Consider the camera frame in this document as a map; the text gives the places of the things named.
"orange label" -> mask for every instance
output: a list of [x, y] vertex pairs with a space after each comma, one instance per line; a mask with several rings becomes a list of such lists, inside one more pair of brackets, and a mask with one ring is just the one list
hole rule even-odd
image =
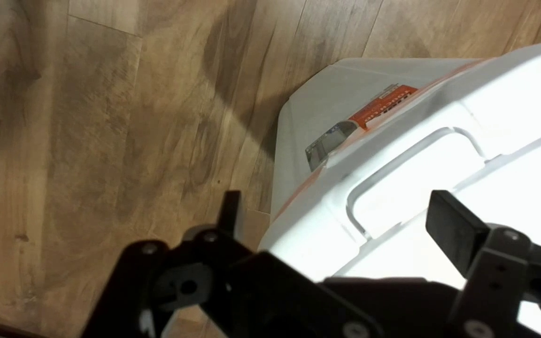
[[367, 130], [367, 122], [387, 113], [416, 91], [417, 89], [412, 86], [391, 85], [385, 88], [377, 98], [360, 109], [358, 113], [352, 115], [350, 120]]

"white plastic bin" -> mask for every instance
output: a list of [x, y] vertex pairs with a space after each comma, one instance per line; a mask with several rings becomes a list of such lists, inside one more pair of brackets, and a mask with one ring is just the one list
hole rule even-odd
[[[541, 244], [541, 45], [490, 60], [346, 59], [319, 72], [279, 115], [260, 248], [313, 280], [462, 287], [424, 229], [436, 189]], [[520, 319], [541, 332], [535, 312], [524, 304]]]

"white plastic container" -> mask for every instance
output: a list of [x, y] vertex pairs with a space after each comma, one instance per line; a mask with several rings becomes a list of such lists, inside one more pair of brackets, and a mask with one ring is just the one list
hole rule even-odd
[[[260, 247], [313, 280], [462, 287], [424, 229], [436, 189], [541, 244], [541, 45], [490, 60], [346, 59], [315, 75], [279, 115]], [[532, 304], [520, 320], [541, 332]]]

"wooden floor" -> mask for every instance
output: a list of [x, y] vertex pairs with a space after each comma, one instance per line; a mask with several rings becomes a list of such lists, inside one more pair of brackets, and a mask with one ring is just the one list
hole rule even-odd
[[328, 64], [539, 42], [541, 0], [0, 0], [0, 323], [77, 337], [124, 246], [177, 244], [228, 188], [254, 247], [277, 113]]

